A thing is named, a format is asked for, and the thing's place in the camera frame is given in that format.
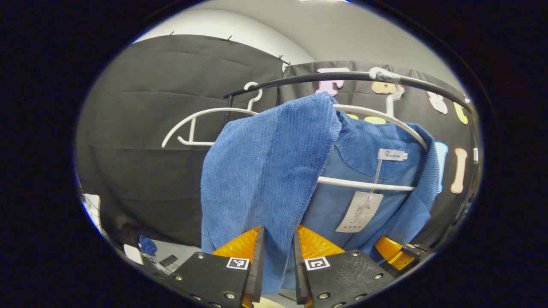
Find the hanger hook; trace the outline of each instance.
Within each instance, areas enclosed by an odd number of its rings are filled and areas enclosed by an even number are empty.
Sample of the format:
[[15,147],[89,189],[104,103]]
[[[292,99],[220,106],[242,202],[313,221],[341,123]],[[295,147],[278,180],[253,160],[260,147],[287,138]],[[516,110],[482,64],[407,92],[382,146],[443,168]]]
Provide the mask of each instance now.
[[375,81],[389,82],[396,86],[396,92],[386,97],[386,114],[394,117],[394,101],[402,98],[403,93],[403,88],[400,85],[401,76],[381,67],[373,67],[369,70],[369,77]]
[[[248,83],[243,87],[243,89],[244,89],[244,90],[249,89],[249,86],[250,86],[250,85],[258,85],[258,83],[253,82],[253,81],[248,82]],[[252,99],[249,100],[249,103],[248,103],[248,105],[247,105],[247,110],[248,110],[248,111],[251,111],[251,108],[253,108],[253,103],[256,102],[256,101],[258,101],[258,100],[260,100],[261,97],[262,97],[262,89],[259,89],[259,95],[257,95],[256,97],[254,97],[254,98],[252,98]]]

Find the black fabric backdrop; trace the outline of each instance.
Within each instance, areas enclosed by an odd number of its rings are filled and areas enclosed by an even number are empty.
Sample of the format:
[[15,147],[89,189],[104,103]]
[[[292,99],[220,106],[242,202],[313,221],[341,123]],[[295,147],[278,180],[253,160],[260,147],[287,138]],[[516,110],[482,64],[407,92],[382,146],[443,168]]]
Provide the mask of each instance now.
[[[190,125],[161,148],[165,135],[200,110],[226,107],[226,93],[278,79],[282,62],[237,42],[198,35],[156,37],[130,45],[100,75],[82,108],[76,168],[85,193],[101,198],[101,224],[114,239],[137,245],[142,234],[200,246],[200,178],[208,146],[185,146]],[[247,107],[256,93],[240,95]],[[274,107],[265,89],[253,110]],[[244,117],[233,113],[230,120]],[[224,113],[197,119],[195,141],[214,141]]]
[[[453,92],[457,96],[464,96],[462,92],[456,90],[446,82],[425,73],[412,70],[411,68],[400,68],[385,63],[367,61],[325,61],[292,65],[285,69],[283,77],[312,74],[317,73],[317,69],[335,67],[347,67],[350,71],[365,72],[369,71],[372,67],[382,67],[383,69],[402,76],[413,77],[436,84]],[[340,104],[367,107],[386,112],[386,96],[388,94],[375,93],[371,88],[372,83],[372,81],[345,81],[342,88],[337,88],[336,85],[333,84],[333,87],[338,90],[335,99]],[[444,115],[432,107],[426,91],[412,87],[404,88],[405,92],[402,94],[401,100],[394,102],[394,116],[403,122],[421,125],[430,132],[436,141],[443,142],[449,147],[442,179],[443,190],[437,195],[432,209],[430,210],[432,215],[430,221],[412,241],[412,243],[430,246],[435,244],[443,235],[447,227],[455,218],[461,204],[469,198],[467,196],[468,188],[471,185],[472,170],[474,168],[472,153],[473,139],[470,126],[471,117],[468,116],[466,110],[463,110],[464,115],[467,116],[469,120],[468,124],[463,124],[456,115],[453,102],[449,99],[443,99],[448,110],[448,113]],[[286,101],[312,95],[317,89],[319,89],[319,82],[283,85],[279,87],[278,102],[282,104]],[[364,119],[367,115],[359,114],[356,116],[358,116],[359,119]],[[459,194],[450,191],[450,186],[455,179],[455,148],[457,147],[463,148],[468,153],[464,176],[464,189]]]

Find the blue shirt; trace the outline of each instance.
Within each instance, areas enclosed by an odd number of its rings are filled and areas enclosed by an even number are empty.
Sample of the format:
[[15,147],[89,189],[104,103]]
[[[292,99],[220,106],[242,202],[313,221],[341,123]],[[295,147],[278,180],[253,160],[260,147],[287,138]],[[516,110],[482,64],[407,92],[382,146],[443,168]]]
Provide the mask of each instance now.
[[[264,226],[264,295],[279,293],[286,271],[284,287],[294,288],[290,251],[301,221],[343,249],[359,248],[379,260],[373,245],[380,236],[405,244],[430,218],[438,184],[432,136],[409,124],[429,146],[425,151],[394,124],[354,120],[333,104],[335,99],[322,92],[229,122],[205,158],[202,251],[211,253]],[[373,182],[379,147],[404,150],[408,159],[383,161],[378,183],[417,188],[377,191],[383,201],[361,232],[335,232],[356,189],[317,184],[318,177]]]

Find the pink letter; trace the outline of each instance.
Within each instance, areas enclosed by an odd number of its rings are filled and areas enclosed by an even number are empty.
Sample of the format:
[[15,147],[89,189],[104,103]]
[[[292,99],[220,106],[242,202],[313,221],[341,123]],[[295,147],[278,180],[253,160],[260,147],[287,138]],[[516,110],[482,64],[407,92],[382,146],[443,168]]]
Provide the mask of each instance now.
[[[334,67],[332,69],[318,69],[318,73],[333,73],[333,72],[350,72],[348,67]],[[333,84],[336,84],[337,88],[342,88],[344,80],[324,80],[319,82],[319,89],[316,90],[316,94],[320,92],[327,92],[332,96],[337,95],[339,91],[333,88]]]

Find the clothing tag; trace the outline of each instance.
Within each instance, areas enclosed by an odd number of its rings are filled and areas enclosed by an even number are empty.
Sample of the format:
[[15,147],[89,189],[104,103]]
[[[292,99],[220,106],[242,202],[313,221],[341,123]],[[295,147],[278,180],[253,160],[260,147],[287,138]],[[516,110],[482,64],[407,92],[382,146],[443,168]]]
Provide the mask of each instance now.
[[386,161],[403,161],[407,159],[407,153],[404,151],[379,149],[378,158]]
[[344,219],[335,231],[360,232],[373,218],[382,200],[383,195],[379,193],[356,191]]

